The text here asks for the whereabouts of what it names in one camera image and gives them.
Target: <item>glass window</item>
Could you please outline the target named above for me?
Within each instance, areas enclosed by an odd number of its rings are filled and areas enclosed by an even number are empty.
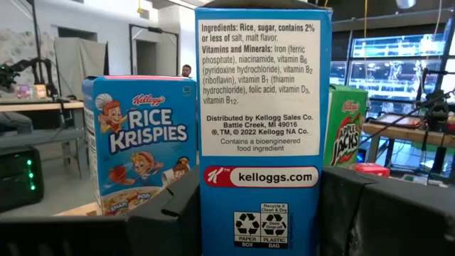
[[[330,64],[330,83],[344,85],[346,61],[332,61]]]
[[[449,55],[452,55],[452,56],[455,55],[455,34],[454,34],[454,37],[452,38],[452,44],[450,45]]]
[[[415,100],[423,69],[438,70],[439,64],[439,60],[353,60],[349,87],[367,90],[369,97],[377,99]],[[425,93],[433,92],[436,78],[427,76]]]
[[[455,60],[447,60],[446,71],[455,72]],[[444,92],[448,92],[455,88],[455,75],[445,75],[442,79],[441,89]],[[455,96],[452,94],[450,99],[447,99],[447,102],[454,104]]]
[[[403,57],[442,55],[444,34],[358,38],[353,41],[353,57]]]
[[[396,103],[396,102],[379,102],[375,100],[370,101],[370,111],[367,117],[378,117],[380,112],[407,114],[414,109],[414,105],[410,103]]]

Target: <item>ceiling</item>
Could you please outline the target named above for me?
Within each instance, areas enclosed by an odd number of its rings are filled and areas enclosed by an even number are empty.
[[[194,9],[195,7],[202,6],[211,0],[147,0],[153,4],[155,9],[162,9],[174,4]]]

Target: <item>recycling symbol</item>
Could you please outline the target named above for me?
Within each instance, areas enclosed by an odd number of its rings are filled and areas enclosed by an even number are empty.
[[[280,214],[269,214],[266,220],[262,222],[262,228],[267,235],[283,235],[287,229],[283,216]]]
[[[239,220],[235,221],[235,227],[240,234],[254,235],[259,229],[259,223],[256,220],[256,216],[252,213],[242,213]]]

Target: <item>recycle label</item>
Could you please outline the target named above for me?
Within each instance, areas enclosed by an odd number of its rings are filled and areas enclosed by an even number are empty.
[[[234,245],[287,249],[288,224],[286,203],[263,203],[258,213],[234,212]]]
[[[259,235],[259,213],[235,213],[236,235]]]
[[[261,213],[261,236],[287,237],[287,213]]]

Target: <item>cereal box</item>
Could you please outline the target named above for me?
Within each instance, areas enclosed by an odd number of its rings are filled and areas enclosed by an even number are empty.
[[[324,164],[349,168],[357,162],[368,92],[331,85]]]
[[[189,78],[106,76],[83,84],[95,197],[123,215],[196,164],[196,89]]]
[[[203,254],[315,255],[331,12],[217,3],[196,9]]]

